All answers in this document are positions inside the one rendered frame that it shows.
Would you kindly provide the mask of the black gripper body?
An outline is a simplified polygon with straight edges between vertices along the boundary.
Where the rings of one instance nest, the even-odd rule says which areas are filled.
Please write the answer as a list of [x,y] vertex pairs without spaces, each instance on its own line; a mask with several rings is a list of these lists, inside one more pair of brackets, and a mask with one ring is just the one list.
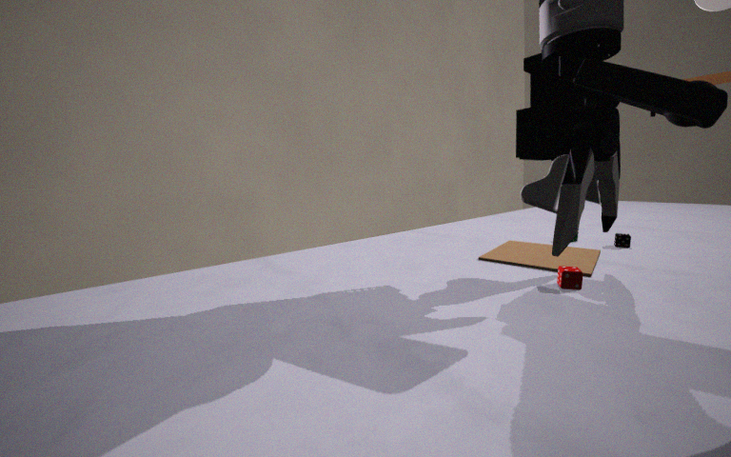
[[620,50],[618,30],[597,28],[563,35],[546,44],[542,53],[524,58],[524,71],[530,73],[530,108],[517,110],[516,158],[554,161],[569,154],[572,127],[581,123],[583,112],[594,110],[594,161],[610,161],[620,140],[620,102],[573,80],[585,58],[604,61]]

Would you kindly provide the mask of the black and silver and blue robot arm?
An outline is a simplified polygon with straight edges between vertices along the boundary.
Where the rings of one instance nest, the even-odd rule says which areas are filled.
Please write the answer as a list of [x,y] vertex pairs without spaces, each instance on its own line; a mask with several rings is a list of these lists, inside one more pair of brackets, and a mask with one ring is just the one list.
[[[539,0],[540,48],[571,32],[623,31],[623,0]],[[665,116],[679,127],[715,125],[727,92],[706,81],[682,79],[585,58],[573,83],[612,95],[621,103]]]

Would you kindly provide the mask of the black die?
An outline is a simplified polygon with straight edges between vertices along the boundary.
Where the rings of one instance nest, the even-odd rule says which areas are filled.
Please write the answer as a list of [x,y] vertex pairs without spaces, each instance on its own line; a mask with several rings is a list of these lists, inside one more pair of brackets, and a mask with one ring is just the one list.
[[614,245],[617,248],[630,248],[631,236],[629,234],[616,233]]

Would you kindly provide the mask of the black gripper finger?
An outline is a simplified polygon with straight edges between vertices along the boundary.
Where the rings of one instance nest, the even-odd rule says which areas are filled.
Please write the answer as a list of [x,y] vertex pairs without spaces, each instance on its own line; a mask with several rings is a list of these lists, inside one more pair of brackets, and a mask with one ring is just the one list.
[[585,196],[592,181],[596,142],[596,111],[583,112],[570,131],[570,152],[556,158],[547,175],[522,188],[521,200],[557,214],[552,255],[559,256],[577,236]]
[[618,215],[621,177],[620,141],[616,153],[611,154],[610,161],[594,161],[594,166],[595,172],[588,186],[585,201],[602,206],[603,232],[608,232]]

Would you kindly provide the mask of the red die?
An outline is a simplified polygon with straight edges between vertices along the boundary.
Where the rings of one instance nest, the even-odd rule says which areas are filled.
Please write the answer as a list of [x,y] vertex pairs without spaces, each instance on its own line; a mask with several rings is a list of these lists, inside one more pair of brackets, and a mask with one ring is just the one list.
[[564,289],[582,289],[583,273],[577,267],[558,267],[557,283]]

